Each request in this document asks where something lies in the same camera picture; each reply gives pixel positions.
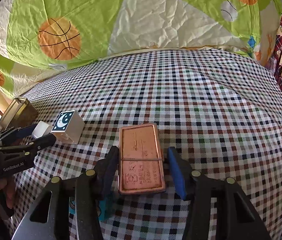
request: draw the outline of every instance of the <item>bed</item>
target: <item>bed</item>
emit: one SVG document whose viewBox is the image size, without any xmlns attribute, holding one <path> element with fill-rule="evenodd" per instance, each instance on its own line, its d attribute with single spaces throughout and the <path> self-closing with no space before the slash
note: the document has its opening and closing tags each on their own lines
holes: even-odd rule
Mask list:
<svg viewBox="0 0 282 240">
<path fill-rule="evenodd" d="M 234 177 L 272 238 L 282 239 L 282 93 L 254 61 L 214 49 L 127 55 L 64 72 L 25 96 L 37 120 L 54 123 L 60 111 L 75 109 L 86 125 L 78 145 L 57 143 L 16 175 L 20 200 L 11 233 L 53 176 L 92 168 L 118 145 L 120 127 L 155 122 L 165 154 L 175 146 L 209 177 Z M 101 223 L 105 239 L 182 238 L 189 202 L 175 194 L 167 164 L 164 174 L 166 192 L 150 196 L 118 195 L 113 182 L 114 216 Z M 212 209 L 211 239 L 214 218 Z M 73 215 L 69 221 L 74 239 Z"/>
</svg>

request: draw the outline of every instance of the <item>blue object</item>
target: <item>blue object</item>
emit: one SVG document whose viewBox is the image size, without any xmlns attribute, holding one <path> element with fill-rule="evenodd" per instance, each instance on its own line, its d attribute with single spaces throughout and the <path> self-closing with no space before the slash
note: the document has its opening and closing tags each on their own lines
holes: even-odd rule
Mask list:
<svg viewBox="0 0 282 240">
<path fill-rule="evenodd" d="M 256 41 L 255 39 L 253 38 L 253 36 L 250 37 L 249 41 L 247 42 L 249 44 L 249 46 L 254 49 L 255 47 L 255 44 L 256 44 Z"/>
<path fill-rule="evenodd" d="M 104 200 L 99 201 L 99 221 L 105 221 L 112 215 L 113 192 L 110 192 Z"/>
<path fill-rule="evenodd" d="M 175 159 L 175 153 L 177 154 L 177 151 L 174 147 L 169 147 L 167 149 L 167 157 L 169 159 L 170 172 L 173 178 L 175 191 L 182 200 L 185 200 L 187 196 L 185 189 L 185 180 L 180 170 L 180 167 Z"/>
<path fill-rule="evenodd" d="M 110 192 L 104 200 L 96 201 L 97 212 L 99 215 L 99 221 L 105 221 L 111 217 L 113 213 L 113 192 Z M 69 213 L 75 215 L 75 199 L 70 197 L 69 199 Z"/>
</svg>

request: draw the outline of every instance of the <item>blue gripper pad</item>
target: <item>blue gripper pad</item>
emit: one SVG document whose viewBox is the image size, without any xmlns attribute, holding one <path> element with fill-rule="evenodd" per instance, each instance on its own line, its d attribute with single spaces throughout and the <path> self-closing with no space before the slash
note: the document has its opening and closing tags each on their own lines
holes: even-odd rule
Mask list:
<svg viewBox="0 0 282 240">
<path fill-rule="evenodd" d="M 111 191 L 104 200 L 96 200 L 96 208 L 99 217 L 99 221 L 105 221 L 113 215 L 113 202 L 114 195 Z M 69 213 L 75 215 L 75 199 L 70 197 L 69 199 Z"/>
<path fill-rule="evenodd" d="M 186 185 L 185 185 L 186 181 L 184 178 L 184 174 L 181 171 L 182 167 L 180 167 L 179 159 L 181 158 L 179 157 L 179 154 L 174 147 L 169 147 L 167 149 L 167 157 L 169 159 L 170 173 L 173 178 L 175 191 L 182 200 L 185 200 L 187 198 Z"/>
</svg>

